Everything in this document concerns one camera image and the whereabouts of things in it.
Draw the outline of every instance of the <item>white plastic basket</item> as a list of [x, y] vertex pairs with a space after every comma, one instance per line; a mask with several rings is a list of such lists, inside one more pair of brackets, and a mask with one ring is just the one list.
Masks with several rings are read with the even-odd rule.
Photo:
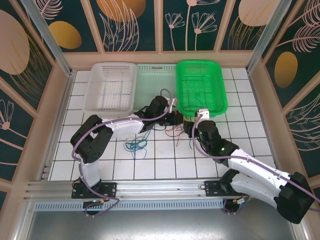
[[177, 96], [176, 64], [143, 63], [137, 64], [137, 68], [134, 111], [148, 106], [163, 88], [168, 89], [173, 98]]
[[103, 118], [129, 116], [134, 107], [137, 65], [103, 62], [93, 65], [82, 109]]

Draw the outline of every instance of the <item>decorative wallpaper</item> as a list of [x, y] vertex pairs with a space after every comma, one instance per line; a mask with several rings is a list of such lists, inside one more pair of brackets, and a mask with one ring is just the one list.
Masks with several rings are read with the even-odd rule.
[[227, 0], [164, 0], [163, 51], [214, 49]]
[[287, 115], [292, 136], [309, 178], [320, 174], [320, 84]]
[[279, 0], [236, 0], [221, 50], [253, 50]]
[[34, 0], [63, 52], [97, 52], [80, 0]]
[[0, 178], [11, 181], [33, 117], [0, 90]]
[[320, 71], [320, 2], [306, 0], [266, 63], [284, 107]]
[[90, 0], [106, 52], [155, 51], [153, 0]]
[[52, 65], [8, 0], [0, 19], [0, 78], [37, 109]]
[[0, 191], [0, 212], [1, 212], [2, 206], [4, 205], [6, 196], [7, 196], [7, 193], [5, 191]]
[[276, 37], [276, 36], [278, 35], [278, 33], [280, 32], [281, 28], [283, 27], [284, 23], [286, 22], [289, 14], [291, 13], [291, 11], [292, 11], [292, 9], [294, 8], [294, 6], [295, 6], [296, 3], [297, 3], [297, 0], [292, 0], [289, 9], [286, 11], [286, 13], [285, 13], [284, 17], [282, 18], [282, 20], [281, 20], [281, 22], [280, 22], [277, 30], [274, 32], [272, 38], [270, 39], [268, 45], [266, 46], [264, 52], [262, 53], [262, 58], [263, 58], [263, 59], [265, 58], [266, 54], [268, 53], [268, 51], [269, 51], [269, 49], [270, 49], [270, 47], [271, 47], [271, 45], [272, 45], [275, 37]]
[[36, 27], [36, 25], [34, 24], [34, 22], [31, 20], [31, 18], [30, 18], [30, 16], [29, 16], [29, 14], [27, 13], [27, 11], [26, 11], [26, 9], [25, 9], [24, 5], [21, 3], [21, 1], [20, 1], [20, 0], [17, 0], [17, 2], [18, 2], [18, 4], [20, 5], [20, 7], [22, 8], [22, 10], [24, 11], [25, 15], [28, 17], [29, 22], [32, 24], [32, 26], [33, 26], [34, 30], [36, 31], [36, 33], [37, 33], [37, 34], [39, 35], [39, 37], [41, 38], [41, 40], [42, 40], [42, 42], [44, 43], [44, 45], [45, 45], [46, 49], [48, 49], [48, 51], [49, 51], [49, 53], [50, 53], [51, 57], [55, 60], [55, 59], [56, 59], [56, 57], [55, 57], [55, 56], [54, 56], [54, 54], [51, 52], [51, 50], [50, 50], [49, 46], [47, 45], [46, 41], [43, 39], [43, 37], [42, 37], [41, 33], [40, 33], [40, 32], [39, 32], [39, 30], [37, 29], [37, 27]]

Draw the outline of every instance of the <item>mounting plate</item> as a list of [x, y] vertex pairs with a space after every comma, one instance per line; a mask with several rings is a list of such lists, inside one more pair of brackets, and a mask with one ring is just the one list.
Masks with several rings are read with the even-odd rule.
[[[117, 193], [116, 182], [101, 182], [101, 180], [92, 187], [94, 191], [99, 194], [105, 195], [106, 197], [115, 198]], [[72, 199], [101, 199], [101, 197], [95, 195], [81, 181], [74, 183], [72, 187]]]
[[231, 190], [230, 192], [225, 192], [220, 185], [219, 180], [213, 180], [213, 181], [205, 181], [204, 182], [204, 190], [205, 195], [207, 197], [241, 197], [241, 193], [238, 193], [234, 190]]

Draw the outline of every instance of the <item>robotic arm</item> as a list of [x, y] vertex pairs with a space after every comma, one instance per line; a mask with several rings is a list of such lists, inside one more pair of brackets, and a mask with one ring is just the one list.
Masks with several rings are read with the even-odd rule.
[[[81, 157], [81, 169], [83, 177], [90, 188], [99, 192], [101, 179], [99, 175], [99, 158], [104, 153], [111, 137], [119, 137], [126, 134], [139, 134], [153, 129], [155, 124], [161, 126], [176, 126], [184, 122], [184, 116], [178, 111], [172, 111], [178, 103], [176, 98], [170, 99], [163, 96], [156, 96], [149, 106], [145, 106], [135, 112], [128, 121], [120, 121], [103, 125], [88, 135], [76, 149], [76, 153]], [[137, 119], [152, 119], [160, 116], [164, 112], [168, 113], [154, 121], [143, 121]], [[74, 147], [76, 143], [84, 136], [92, 127], [106, 122], [97, 115], [90, 116], [80, 129], [72, 136], [71, 144]]]
[[[215, 122], [209, 119], [209, 111], [206, 108], [197, 111], [196, 115], [199, 119], [196, 122], [184, 122], [184, 116], [181, 113], [172, 111], [172, 107], [175, 107], [177, 102], [175, 98], [171, 101], [163, 96], [156, 96], [149, 106], [135, 112], [127, 120], [108, 121], [109, 123], [106, 122], [106, 124], [102, 124], [104, 121], [97, 115], [90, 116], [70, 141], [73, 147], [78, 145], [75, 153], [81, 157], [79, 161], [81, 160], [82, 177], [86, 181], [85, 184], [82, 179], [80, 180], [80, 192], [95, 193], [100, 198], [106, 196], [106, 199], [109, 197], [119, 201], [106, 194], [104, 190], [106, 185], [102, 184], [98, 171], [98, 159], [104, 153], [111, 137], [143, 133], [153, 129], [155, 124], [176, 126], [183, 123], [184, 132], [189, 138], [192, 138], [194, 130], [195, 139], [199, 141], [202, 150], [208, 157], [218, 157], [214, 159], [218, 164], [230, 168], [222, 176], [218, 186], [226, 195], [235, 191], [250, 195], [275, 207], [288, 221], [295, 224], [300, 223], [314, 202], [312, 197], [292, 185], [296, 184], [303, 190], [311, 192], [302, 174], [295, 172], [290, 175], [272, 168], [249, 156], [234, 143], [222, 139]], [[92, 195], [85, 197], [84, 194], [80, 194], [80, 197], [90, 199]]]
[[203, 151], [210, 156], [222, 157], [216, 162], [230, 168], [220, 179], [219, 187], [226, 194], [236, 191], [260, 199], [276, 208], [288, 221], [300, 223], [314, 199], [285, 179], [311, 192], [306, 178], [298, 172], [291, 175], [272, 168], [249, 156], [234, 143], [222, 139], [216, 124], [209, 120], [207, 109], [200, 109], [196, 114], [200, 119], [196, 123], [184, 122], [184, 131], [191, 138], [192, 128], [196, 124], [194, 136]]

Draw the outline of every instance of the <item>grid floor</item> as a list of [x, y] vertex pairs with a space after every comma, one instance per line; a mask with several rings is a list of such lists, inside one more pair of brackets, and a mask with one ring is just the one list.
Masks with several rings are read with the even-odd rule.
[[[275, 167], [246, 70], [223, 68], [222, 73], [228, 109], [226, 113], [212, 118], [220, 135], [256, 159]], [[89, 74], [90, 71], [76, 73], [49, 181], [70, 181], [80, 175], [78, 164], [71, 158], [70, 139], [90, 116], [82, 111]], [[156, 129], [161, 130], [163, 127], [156, 126]], [[224, 165], [216, 164], [212, 159], [205, 158], [195, 151], [186, 134], [180, 135], [178, 141], [179, 133], [173, 131], [173, 137], [169, 137], [164, 131], [152, 130], [147, 138], [146, 151], [136, 151], [134, 158], [124, 149], [124, 144], [135, 137], [143, 136], [144, 133], [111, 139], [99, 160], [101, 179], [106, 181], [211, 178], [221, 177], [228, 170]]]

